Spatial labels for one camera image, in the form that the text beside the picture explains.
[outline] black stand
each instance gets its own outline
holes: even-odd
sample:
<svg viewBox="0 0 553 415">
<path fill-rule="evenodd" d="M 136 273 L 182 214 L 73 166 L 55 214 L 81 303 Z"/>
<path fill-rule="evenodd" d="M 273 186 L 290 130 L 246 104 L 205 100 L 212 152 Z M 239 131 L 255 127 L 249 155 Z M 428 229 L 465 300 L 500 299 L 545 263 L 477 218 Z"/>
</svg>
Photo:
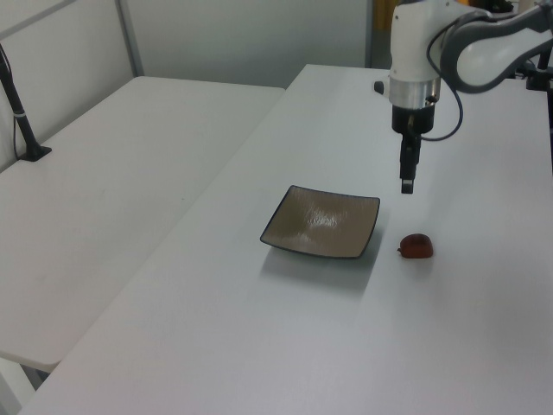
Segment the black stand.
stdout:
<svg viewBox="0 0 553 415">
<path fill-rule="evenodd" d="M 16 117 L 19 129 L 27 145 L 27 152 L 20 158 L 28 162 L 36 162 L 52 151 L 52 149 L 42 147 L 36 142 L 35 134 L 33 134 L 33 130 L 31 129 L 29 120 L 27 119 L 19 95 L 17 94 L 10 66 L 2 53 L 0 53 L 0 81 L 2 81 L 3 89 L 6 92 L 11 109 L 14 112 L 14 117 Z"/>
<path fill-rule="evenodd" d="M 526 89 L 531 91 L 544 91 L 547 93 L 548 113 L 550 119 L 550 143 L 551 143 L 551 164 L 553 166 L 553 91 L 550 81 L 553 80 L 553 67 L 549 67 L 551 49 L 539 55 L 539 62 L 535 67 L 530 62 L 526 62 L 519 70 L 526 76 Z"/>
</svg>

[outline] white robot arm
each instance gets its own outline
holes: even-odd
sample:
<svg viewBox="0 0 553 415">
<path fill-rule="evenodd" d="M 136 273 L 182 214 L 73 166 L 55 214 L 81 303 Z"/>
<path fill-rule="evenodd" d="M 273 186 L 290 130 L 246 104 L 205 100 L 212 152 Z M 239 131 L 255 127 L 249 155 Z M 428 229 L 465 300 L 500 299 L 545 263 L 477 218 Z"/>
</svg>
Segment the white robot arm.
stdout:
<svg viewBox="0 0 553 415">
<path fill-rule="evenodd" d="M 392 128 L 404 137 L 402 193 L 413 192 L 421 135 L 433 127 L 441 78 L 454 91 L 483 93 L 552 45 L 553 0 L 501 17 L 455 0 L 401 0 L 391 27 L 390 85 L 375 90 L 389 91 Z"/>
</svg>

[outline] red object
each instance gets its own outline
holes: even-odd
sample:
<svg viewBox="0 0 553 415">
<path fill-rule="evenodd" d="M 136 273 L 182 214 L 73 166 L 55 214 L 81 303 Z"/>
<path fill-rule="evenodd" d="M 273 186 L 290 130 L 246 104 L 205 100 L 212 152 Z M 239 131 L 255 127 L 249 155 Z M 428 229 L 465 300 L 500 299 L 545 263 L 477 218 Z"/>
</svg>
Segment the red object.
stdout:
<svg viewBox="0 0 553 415">
<path fill-rule="evenodd" d="M 402 257 L 409 259 L 430 258 L 434 255 L 432 241 L 422 233 L 415 233 L 403 238 L 398 251 Z"/>
</svg>

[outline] black pole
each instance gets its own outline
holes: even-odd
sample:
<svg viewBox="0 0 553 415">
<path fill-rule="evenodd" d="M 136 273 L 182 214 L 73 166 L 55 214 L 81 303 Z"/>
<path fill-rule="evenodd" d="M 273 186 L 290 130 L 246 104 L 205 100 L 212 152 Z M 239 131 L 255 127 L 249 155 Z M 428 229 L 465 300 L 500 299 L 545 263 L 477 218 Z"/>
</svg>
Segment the black pole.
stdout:
<svg viewBox="0 0 553 415">
<path fill-rule="evenodd" d="M 2 81 L 2 86 L 10 102 L 11 109 L 16 117 L 17 124 L 27 145 L 27 152 L 23 154 L 20 158 L 28 162 L 36 162 L 40 160 L 45 155 L 47 155 L 52 149 L 48 147 L 42 147 L 36 142 L 35 134 L 31 129 L 25 110 L 19 95 L 17 94 L 16 86 L 14 85 L 12 73 L 10 71 L 10 66 L 8 64 L 7 58 L 3 53 L 3 49 L 0 48 L 0 81 Z"/>
</svg>

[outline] table surface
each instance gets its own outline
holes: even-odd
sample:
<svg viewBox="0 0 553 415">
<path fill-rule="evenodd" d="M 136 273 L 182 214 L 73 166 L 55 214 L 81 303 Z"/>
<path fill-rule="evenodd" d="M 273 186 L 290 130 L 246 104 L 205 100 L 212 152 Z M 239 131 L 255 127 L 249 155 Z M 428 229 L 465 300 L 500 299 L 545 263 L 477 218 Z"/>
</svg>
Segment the table surface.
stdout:
<svg viewBox="0 0 553 415">
<path fill-rule="evenodd" d="M 306 67 L 22 415 L 550 414 L 545 94 L 463 95 L 401 195 L 382 74 Z M 381 198 L 361 259 L 258 240 L 292 184 Z M 396 252 L 415 232 L 432 259 Z"/>
<path fill-rule="evenodd" d="M 0 356 L 50 371 L 283 90 L 136 78 L 0 175 Z"/>
</svg>

